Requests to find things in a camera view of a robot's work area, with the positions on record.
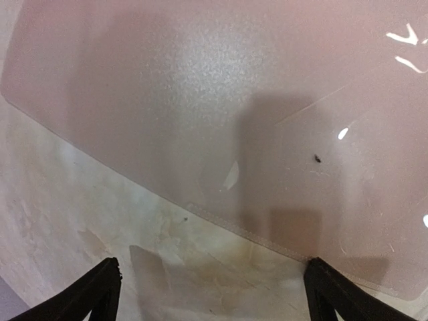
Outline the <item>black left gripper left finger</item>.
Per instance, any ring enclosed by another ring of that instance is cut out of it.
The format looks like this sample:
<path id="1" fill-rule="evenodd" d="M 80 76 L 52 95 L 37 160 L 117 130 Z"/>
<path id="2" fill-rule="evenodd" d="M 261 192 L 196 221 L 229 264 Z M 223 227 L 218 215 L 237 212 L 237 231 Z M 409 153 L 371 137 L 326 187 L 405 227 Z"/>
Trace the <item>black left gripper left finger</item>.
<path id="1" fill-rule="evenodd" d="M 107 257 L 62 292 L 14 317 L 25 320 L 115 320 L 122 274 Z"/>

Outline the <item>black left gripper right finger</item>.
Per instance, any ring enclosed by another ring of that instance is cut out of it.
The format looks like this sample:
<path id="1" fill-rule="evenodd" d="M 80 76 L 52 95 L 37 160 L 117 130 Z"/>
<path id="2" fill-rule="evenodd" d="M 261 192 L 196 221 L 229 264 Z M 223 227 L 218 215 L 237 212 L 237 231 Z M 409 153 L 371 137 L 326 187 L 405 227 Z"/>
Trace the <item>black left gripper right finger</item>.
<path id="1" fill-rule="evenodd" d="M 412 320 L 360 289 L 319 257 L 308 261 L 304 285 L 311 320 Z"/>

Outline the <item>brown plastic folder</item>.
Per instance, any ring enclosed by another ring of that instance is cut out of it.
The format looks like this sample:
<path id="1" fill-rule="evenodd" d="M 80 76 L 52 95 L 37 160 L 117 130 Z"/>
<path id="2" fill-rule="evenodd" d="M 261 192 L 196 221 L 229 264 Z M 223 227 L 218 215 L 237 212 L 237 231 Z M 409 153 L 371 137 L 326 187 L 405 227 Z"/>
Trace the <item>brown plastic folder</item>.
<path id="1" fill-rule="evenodd" d="M 238 235 L 427 288 L 426 1 L 26 1 L 1 93 Z"/>

